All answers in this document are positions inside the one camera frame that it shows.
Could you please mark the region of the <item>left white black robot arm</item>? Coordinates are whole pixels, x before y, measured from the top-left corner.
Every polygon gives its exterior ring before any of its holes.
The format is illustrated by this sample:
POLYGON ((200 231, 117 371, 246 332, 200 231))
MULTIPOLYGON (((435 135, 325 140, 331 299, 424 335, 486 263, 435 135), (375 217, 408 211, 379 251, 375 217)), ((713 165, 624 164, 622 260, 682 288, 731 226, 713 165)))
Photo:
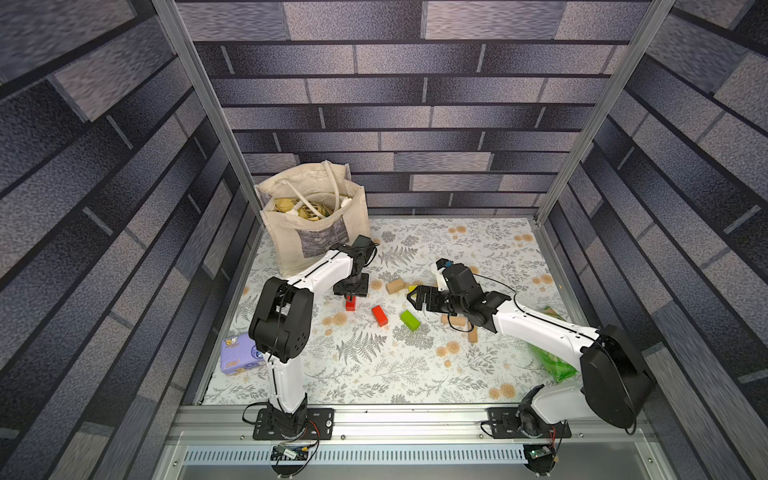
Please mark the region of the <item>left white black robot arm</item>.
POLYGON ((286 439, 300 436, 309 423, 308 396, 303 386, 303 352, 310 338, 313 302, 328 292, 346 300, 365 297, 378 245, 358 236, 350 244, 337 243, 317 262, 288 277, 269 278, 261 291, 248 335, 264 354, 271 392, 257 422, 259 439, 273 432, 286 439))

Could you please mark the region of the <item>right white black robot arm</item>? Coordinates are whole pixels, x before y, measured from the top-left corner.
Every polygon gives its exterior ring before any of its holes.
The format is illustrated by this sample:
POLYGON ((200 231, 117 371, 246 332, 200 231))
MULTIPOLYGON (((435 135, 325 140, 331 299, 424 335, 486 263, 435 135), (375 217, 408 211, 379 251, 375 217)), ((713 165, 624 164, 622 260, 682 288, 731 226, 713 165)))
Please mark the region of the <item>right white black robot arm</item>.
POLYGON ((579 326, 520 304, 511 287, 484 290, 471 269, 441 259, 438 284, 418 286, 408 302, 418 311, 463 317, 472 329, 516 337, 574 367, 577 377, 538 385, 518 404, 514 426, 539 438, 569 420, 596 417, 633 433, 657 382, 628 334, 608 325, 579 326))

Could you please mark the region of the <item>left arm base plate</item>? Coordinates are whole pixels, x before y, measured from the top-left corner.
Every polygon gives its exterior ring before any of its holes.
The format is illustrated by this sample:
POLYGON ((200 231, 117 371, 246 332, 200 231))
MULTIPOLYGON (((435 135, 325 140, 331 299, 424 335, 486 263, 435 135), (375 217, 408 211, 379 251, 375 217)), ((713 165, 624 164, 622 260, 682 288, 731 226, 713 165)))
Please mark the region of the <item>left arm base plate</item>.
POLYGON ((267 407, 258 412, 252 438, 257 441, 330 440, 335 413, 332 408, 308 408, 288 414, 267 407))

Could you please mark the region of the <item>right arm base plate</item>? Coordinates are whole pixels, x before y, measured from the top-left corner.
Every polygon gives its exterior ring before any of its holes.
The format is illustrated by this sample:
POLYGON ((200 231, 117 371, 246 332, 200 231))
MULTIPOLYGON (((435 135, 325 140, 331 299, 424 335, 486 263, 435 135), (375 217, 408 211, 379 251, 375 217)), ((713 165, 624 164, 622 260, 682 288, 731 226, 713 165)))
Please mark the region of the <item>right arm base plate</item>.
POLYGON ((489 433, 494 439, 551 439, 571 438, 569 426, 564 422, 547 424, 532 409, 517 407, 491 407, 486 410, 490 426, 489 433))

